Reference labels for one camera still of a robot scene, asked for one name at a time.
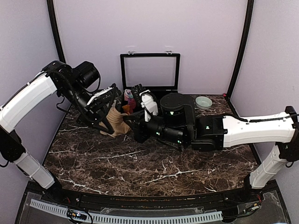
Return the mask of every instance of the white wall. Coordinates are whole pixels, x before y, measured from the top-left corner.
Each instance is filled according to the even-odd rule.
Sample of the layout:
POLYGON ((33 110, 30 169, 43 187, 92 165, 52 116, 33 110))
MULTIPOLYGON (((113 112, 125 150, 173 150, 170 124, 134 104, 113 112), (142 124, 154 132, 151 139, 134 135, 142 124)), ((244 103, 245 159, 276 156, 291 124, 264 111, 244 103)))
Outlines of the white wall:
POLYGON ((181 54, 181 93, 223 94, 228 89, 246 0, 56 0, 55 4, 67 62, 72 66, 93 62, 102 75, 102 88, 113 82, 122 87, 120 54, 172 50, 181 54))
MULTIPOLYGON (((299 1, 255 1, 232 103, 241 116, 299 112, 299 1)), ((257 144, 261 159, 273 143, 257 144)), ((277 175, 292 223, 299 223, 299 163, 277 175)))
MULTIPOLYGON (((0 2, 0 105, 58 56, 50 27, 46 1, 0 2)), ((17 126, 23 145, 39 161, 61 121, 63 113, 51 96, 17 126)), ((0 155, 0 163, 5 164, 0 155)), ((28 179, 14 165, 0 168, 0 222, 14 223, 28 179)))

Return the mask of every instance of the slotted white strip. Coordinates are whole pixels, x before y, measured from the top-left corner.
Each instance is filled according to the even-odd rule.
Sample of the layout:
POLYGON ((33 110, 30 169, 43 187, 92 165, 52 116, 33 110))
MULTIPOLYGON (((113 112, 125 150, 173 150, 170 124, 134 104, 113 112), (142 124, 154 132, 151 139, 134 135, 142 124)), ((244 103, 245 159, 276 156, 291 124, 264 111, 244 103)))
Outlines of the slotted white strip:
MULTIPOLYGON (((31 199, 30 206, 55 216, 67 218, 67 208, 65 206, 57 206, 35 199, 31 199)), ((122 217, 108 216, 92 212, 89 212, 89 214, 93 217, 94 224, 201 224, 221 221, 223 219, 221 211, 179 217, 122 217)), ((85 222, 90 223, 90 217, 88 217, 85 222)))

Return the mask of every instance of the black pole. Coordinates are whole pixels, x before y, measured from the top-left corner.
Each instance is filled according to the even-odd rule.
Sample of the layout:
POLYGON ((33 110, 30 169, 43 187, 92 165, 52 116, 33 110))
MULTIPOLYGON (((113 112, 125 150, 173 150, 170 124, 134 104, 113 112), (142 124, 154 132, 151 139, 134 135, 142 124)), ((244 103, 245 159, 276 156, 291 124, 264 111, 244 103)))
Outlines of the black pole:
POLYGON ((62 45, 61 45, 61 41, 60 41, 53 0, 47 0, 47 4, 48 4, 50 23, 51 23, 51 27, 52 27, 52 33, 53 33, 58 57, 61 62, 66 63, 65 57, 64 57, 64 51, 62 50, 62 45))
POLYGON ((242 33, 242 38, 241 38, 241 43, 239 47, 239 52, 237 56, 237 60, 235 62, 235 68, 233 71, 232 78, 230 80, 228 92, 226 96, 230 98, 233 94, 235 84, 237 82, 237 78, 239 75, 240 67, 242 64, 244 52, 245 52, 245 47, 247 43, 247 38, 248 38, 248 33, 249 33, 249 28, 250 28, 250 22, 251 22, 251 17, 252 17, 252 12, 253 12, 253 4, 254 0, 248 0, 247 3, 247 10, 246 10, 246 15, 245 15, 245 22, 244 22, 244 27, 243 27, 243 33, 242 33))

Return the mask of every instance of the white bowl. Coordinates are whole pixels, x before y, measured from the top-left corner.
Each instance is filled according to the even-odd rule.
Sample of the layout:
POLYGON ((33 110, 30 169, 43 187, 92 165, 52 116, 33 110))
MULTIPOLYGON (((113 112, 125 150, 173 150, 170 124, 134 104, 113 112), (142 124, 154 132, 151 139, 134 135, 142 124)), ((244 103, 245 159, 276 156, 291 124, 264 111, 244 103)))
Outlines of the white bowl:
POLYGON ((207 109, 210 109, 213 102, 210 98, 208 97, 197 97, 195 99, 196 102, 196 106, 201 110, 201 111, 205 111, 207 109))

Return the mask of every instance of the marble table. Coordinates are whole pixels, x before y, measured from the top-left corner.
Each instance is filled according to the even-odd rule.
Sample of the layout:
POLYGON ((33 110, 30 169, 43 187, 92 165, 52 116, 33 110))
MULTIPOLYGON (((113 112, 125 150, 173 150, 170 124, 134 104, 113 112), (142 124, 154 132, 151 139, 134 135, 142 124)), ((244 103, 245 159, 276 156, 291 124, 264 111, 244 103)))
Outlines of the marble table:
MULTIPOLYGON (((223 96, 208 96, 213 106, 196 116, 231 113, 223 96)), ((64 189, 116 196, 183 196, 242 187, 257 168, 248 145, 223 151, 179 152, 154 138, 139 144, 133 132, 115 139, 76 123, 67 114, 45 159, 64 189)))

